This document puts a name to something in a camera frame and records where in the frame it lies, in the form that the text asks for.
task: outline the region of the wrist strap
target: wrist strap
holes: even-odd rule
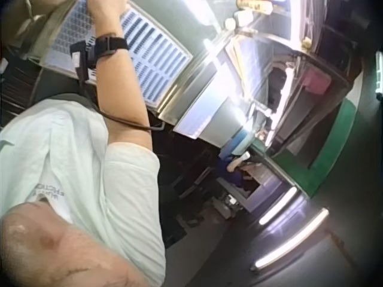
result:
[[[95,45],[95,59],[99,60],[101,57],[107,57],[116,53],[119,49],[128,50],[129,47],[124,38],[106,37],[98,38]]]

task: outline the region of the bottle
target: bottle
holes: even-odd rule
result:
[[[237,6],[241,9],[252,9],[266,15],[273,13],[273,3],[266,0],[237,0]]]

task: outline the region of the wire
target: wire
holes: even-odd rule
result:
[[[80,83],[80,90],[81,90],[82,94],[90,102],[90,104],[92,105],[93,109],[98,114],[103,116],[104,118],[107,118],[108,120],[111,120],[111,121],[115,121],[116,123],[124,124],[125,126],[133,127],[134,129],[138,129],[138,130],[148,130],[148,131],[152,131],[152,132],[162,132],[165,129],[165,123],[164,122],[162,122],[160,127],[147,127],[147,126],[143,126],[141,124],[134,123],[132,121],[122,120],[121,118],[117,118],[117,117],[114,117],[112,115],[108,115],[108,114],[102,112],[98,108],[98,106],[92,101],[92,98],[88,94],[88,91],[86,90],[86,86],[84,85],[84,83],[82,83],[81,81],[79,83]]]

